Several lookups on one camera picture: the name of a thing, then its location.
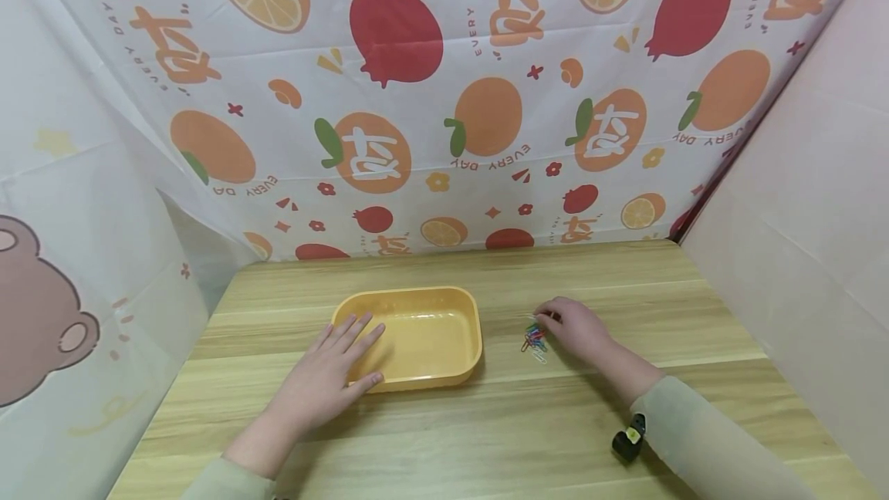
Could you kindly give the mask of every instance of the tray rim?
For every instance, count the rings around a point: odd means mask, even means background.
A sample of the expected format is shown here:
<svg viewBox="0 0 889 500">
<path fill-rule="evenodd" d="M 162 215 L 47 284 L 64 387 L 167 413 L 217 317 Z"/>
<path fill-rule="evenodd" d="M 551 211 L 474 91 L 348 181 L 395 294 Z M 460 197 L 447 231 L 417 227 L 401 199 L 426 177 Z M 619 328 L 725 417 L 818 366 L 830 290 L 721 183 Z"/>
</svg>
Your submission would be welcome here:
<svg viewBox="0 0 889 500">
<path fill-rule="evenodd" d="M 475 301 L 475 297 L 469 292 L 469 290 L 462 288 L 459 285 L 423 285 L 422 287 L 419 287 L 419 288 L 379 289 L 379 290 L 370 290 L 370 291 L 366 291 L 366 292 L 357 292 L 355 294 L 352 294 L 349 297 L 346 297 L 346 299 L 341 301 L 340 304 L 338 306 L 336 306 L 336 308 L 333 310 L 333 316 L 331 317 L 331 323 L 332 324 L 335 323 L 336 316 L 340 312 L 340 309 L 342 309 L 343 306 L 346 305 L 346 303 L 348 303 L 349 301 L 351 301 L 353 298 L 356 298 L 356 297 L 369 296 L 369 295 L 374 295 L 374 294 L 392 293 L 392 292 L 416 292 L 416 291 L 429 291 L 429 290 L 436 290 L 436 289 L 455 289 L 457 291 L 460 291 L 460 292 L 466 294 L 466 296 L 469 298 L 469 301 L 472 301 L 472 308 L 473 308 L 473 311 L 475 311 L 475 321 L 476 321 L 475 337 L 478 338 L 478 352 L 475 353 L 475 358 L 472 360 L 472 363 L 470 363 L 468 365 L 468 367 L 466 367 L 466 369 L 464 369 L 460 372 L 457 372 L 457 373 L 440 373 L 439 375 L 435 375 L 434 377 L 428 377 L 428 378 L 423 378 L 423 377 L 393 378 L 391 380 L 386 379 L 384 382 L 385 383 L 392 383 L 392 384 L 394 384 L 394 383 L 410 383 L 410 382 L 417 382 L 417 381 L 435 382 L 435 381 L 442 380 L 442 379 L 460 377 L 460 376 L 466 375 L 466 373 L 468 373 L 470 371 L 473 371 L 475 369 L 475 366 L 478 366 L 478 362 L 482 358 L 482 352 L 485 349 L 485 342 L 482 340 L 482 318 L 481 318 L 481 315 L 478 313 L 478 303 Z"/>
</svg>

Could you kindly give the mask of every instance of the plastic tray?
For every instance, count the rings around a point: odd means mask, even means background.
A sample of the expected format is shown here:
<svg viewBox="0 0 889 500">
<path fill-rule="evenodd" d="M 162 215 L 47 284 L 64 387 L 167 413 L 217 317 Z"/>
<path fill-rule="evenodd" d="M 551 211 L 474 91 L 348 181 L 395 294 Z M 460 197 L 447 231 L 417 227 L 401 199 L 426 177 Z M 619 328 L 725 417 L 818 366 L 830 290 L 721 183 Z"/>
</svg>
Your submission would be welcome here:
<svg viewBox="0 0 889 500">
<path fill-rule="evenodd" d="M 350 382 L 381 371 L 385 381 L 374 393 L 452 387 L 469 378 L 482 357 L 478 306 L 462 288 L 363 292 L 340 303 L 333 324 L 364 313 L 374 319 L 361 336 L 379 323 L 386 332 L 352 367 Z"/>
</svg>

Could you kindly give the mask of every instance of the pink fabric wall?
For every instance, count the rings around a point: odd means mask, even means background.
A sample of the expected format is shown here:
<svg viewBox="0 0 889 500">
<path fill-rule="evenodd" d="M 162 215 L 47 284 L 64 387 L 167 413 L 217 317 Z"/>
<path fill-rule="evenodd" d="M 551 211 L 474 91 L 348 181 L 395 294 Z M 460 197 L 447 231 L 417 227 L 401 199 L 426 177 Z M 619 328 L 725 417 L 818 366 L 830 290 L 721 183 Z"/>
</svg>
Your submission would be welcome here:
<svg viewBox="0 0 889 500">
<path fill-rule="evenodd" d="M 847 0 L 683 247 L 889 498 L 889 0 Z"/>
</svg>

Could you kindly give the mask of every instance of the black wristwatch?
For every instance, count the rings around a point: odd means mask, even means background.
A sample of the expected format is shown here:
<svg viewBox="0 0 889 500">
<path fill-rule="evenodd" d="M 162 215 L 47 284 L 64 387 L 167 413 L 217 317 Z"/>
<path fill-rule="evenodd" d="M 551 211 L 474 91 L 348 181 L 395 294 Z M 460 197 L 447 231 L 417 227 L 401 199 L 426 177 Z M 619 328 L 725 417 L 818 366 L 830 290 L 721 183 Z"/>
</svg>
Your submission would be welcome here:
<svg viewBox="0 0 889 500">
<path fill-rule="evenodd" d="M 633 416 L 630 426 L 625 431 L 620 431 L 614 435 L 612 449 L 615 454 L 620 455 L 620 459 L 630 463 L 639 457 L 639 452 L 642 452 L 642 439 L 644 436 L 645 416 L 642 413 L 637 413 Z"/>
</svg>

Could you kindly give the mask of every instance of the bear illustration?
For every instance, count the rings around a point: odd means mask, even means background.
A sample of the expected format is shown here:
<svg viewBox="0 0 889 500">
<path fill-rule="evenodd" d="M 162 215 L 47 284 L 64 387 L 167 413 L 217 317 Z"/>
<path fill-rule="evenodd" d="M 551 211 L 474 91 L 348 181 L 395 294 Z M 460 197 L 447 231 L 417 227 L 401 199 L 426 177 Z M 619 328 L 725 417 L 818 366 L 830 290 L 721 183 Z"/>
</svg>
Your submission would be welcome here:
<svg viewBox="0 0 889 500">
<path fill-rule="evenodd" d="M 40 258 L 34 231 L 0 215 L 0 407 L 79 363 L 98 342 L 99 321 L 80 311 L 71 281 Z"/>
</svg>

